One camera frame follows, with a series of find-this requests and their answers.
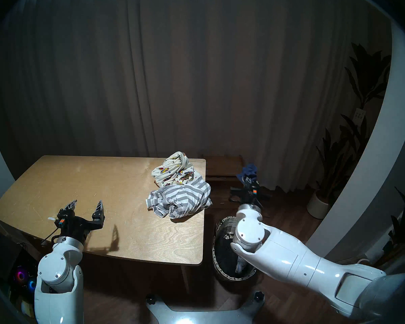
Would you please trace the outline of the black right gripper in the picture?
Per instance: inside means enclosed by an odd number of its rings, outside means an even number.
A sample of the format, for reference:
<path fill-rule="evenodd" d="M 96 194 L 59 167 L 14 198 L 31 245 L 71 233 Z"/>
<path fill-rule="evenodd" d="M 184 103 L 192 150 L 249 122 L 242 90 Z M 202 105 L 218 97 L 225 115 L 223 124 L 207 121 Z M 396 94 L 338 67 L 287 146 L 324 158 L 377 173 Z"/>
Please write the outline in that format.
<path fill-rule="evenodd" d="M 230 202 L 240 202 L 240 204 L 262 205 L 261 201 L 270 200 L 271 194 L 261 191 L 258 181 L 253 181 L 253 177 L 244 177 L 243 188 L 230 187 Z"/>

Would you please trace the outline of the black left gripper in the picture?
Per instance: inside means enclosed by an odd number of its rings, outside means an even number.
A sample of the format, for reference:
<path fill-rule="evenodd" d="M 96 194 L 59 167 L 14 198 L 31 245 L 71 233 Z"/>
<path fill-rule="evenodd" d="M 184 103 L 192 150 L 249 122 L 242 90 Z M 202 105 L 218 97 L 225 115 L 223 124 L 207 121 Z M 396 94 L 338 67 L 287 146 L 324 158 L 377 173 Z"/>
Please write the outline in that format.
<path fill-rule="evenodd" d="M 86 238 L 91 231 L 99 230 L 104 225 L 104 208 L 102 200 L 96 206 L 92 215 L 92 221 L 75 215 L 75 206 L 77 200 L 73 200 L 65 208 L 60 209 L 58 213 L 59 237 L 69 237 L 85 244 Z"/>

